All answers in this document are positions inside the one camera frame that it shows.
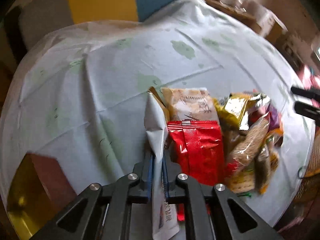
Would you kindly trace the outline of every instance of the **white snack bag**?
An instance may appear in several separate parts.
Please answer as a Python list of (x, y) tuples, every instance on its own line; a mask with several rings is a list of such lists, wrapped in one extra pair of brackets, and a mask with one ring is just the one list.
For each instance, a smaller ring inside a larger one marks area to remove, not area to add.
[(164, 198), (162, 178), (162, 158), (168, 147), (167, 121), (162, 103), (153, 93), (148, 92), (144, 126), (150, 147), (154, 153), (154, 173), (152, 184), (152, 237), (154, 240), (168, 240), (179, 232), (175, 205), (169, 205)]

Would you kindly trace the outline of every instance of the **metal bolt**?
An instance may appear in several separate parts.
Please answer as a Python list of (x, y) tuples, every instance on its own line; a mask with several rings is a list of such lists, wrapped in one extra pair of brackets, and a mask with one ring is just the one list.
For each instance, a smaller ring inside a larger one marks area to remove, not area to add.
[(98, 190), (100, 188), (100, 185), (98, 183), (92, 183), (89, 188), (91, 190)]
[(130, 173), (130, 174), (128, 175), (128, 179), (131, 179), (131, 180), (135, 180), (135, 179), (137, 179), (137, 177), (138, 177), (138, 175), (135, 174), (135, 173)]
[(220, 183), (216, 185), (216, 189), (218, 191), (224, 191), (226, 189), (226, 186)]
[(180, 174), (178, 175), (178, 179), (186, 180), (187, 178), (188, 178), (188, 175), (187, 175), (187, 174), (180, 173)]

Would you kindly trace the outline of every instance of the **cracker package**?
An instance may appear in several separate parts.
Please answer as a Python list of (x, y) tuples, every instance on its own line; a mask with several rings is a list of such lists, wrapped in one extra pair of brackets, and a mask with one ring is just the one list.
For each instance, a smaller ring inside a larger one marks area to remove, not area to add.
[(161, 91), (167, 103), (171, 121), (209, 120), (217, 121), (219, 124), (216, 108), (206, 88), (161, 88)]
[(254, 161), (248, 167), (243, 169), (239, 174), (231, 176), (227, 180), (228, 188), (236, 193), (243, 193), (255, 188), (255, 170)]
[(269, 129), (268, 115), (262, 116), (252, 125), (245, 137), (229, 154), (226, 175), (238, 174), (259, 154), (259, 149)]

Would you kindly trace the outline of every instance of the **yellow wall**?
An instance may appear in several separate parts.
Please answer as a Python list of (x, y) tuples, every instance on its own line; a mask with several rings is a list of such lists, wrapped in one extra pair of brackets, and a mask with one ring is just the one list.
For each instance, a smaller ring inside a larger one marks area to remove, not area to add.
[(69, 0), (75, 24), (103, 19), (138, 21), (136, 0)]

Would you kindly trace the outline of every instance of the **green stain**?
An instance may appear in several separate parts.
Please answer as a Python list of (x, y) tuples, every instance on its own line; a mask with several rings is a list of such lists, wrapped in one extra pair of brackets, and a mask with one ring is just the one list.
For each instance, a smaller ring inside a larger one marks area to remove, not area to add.
[(70, 66), (70, 71), (74, 74), (78, 74), (81, 69), (82, 69), (82, 59), (81, 60), (76, 60), (76, 61), (73, 61), (69, 64)]
[(195, 50), (183, 41), (171, 41), (172, 47), (180, 55), (185, 56), (188, 59), (196, 57)]
[(31, 80), (33, 83), (41, 83), (47, 76), (47, 71), (43, 68), (39, 68), (33, 71)]
[(184, 21), (179, 21), (179, 24), (182, 25), (182, 26), (187, 26), (188, 23), (184, 22)]
[(228, 36), (224, 35), (223, 33), (220, 34), (222, 38), (224, 38), (226, 41), (229, 42), (235, 42), (232, 38), (229, 38)]
[(69, 118), (57, 107), (50, 111), (46, 117), (48, 133), (55, 137), (69, 126)]
[(208, 47), (210, 47), (210, 48), (213, 48), (213, 49), (215, 49), (215, 50), (217, 50), (217, 51), (220, 51), (219, 43), (217, 43), (216, 41), (211, 40), (211, 39), (209, 39), (209, 38), (202, 38), (202, 42), (203, 42), (206, 46), (208, 46)]
[(116, 155), (120, 156), (123, 153), (123, 140), (115, 133), (116, 125), (111, 121), (111, 119), (102, 120), (102, 124), (108, 137), (109, 146), (112, 147), (113, 152)]
[(118, 49), (126, 49), (131, 47), (131, 42), (133, 38), (126, 38), (116, 41), (116, 46)]
[(149, 87), (158, 87), (162, 84), (161, 80), (154, 75), (144, 75), (138, 72), (137, 89), (139, 92), (146, 92)]
[(225, 16), (224, 14), (218, 14), (217, 16), (218, 16), (220, 19), (228, 20), (228, 17)]

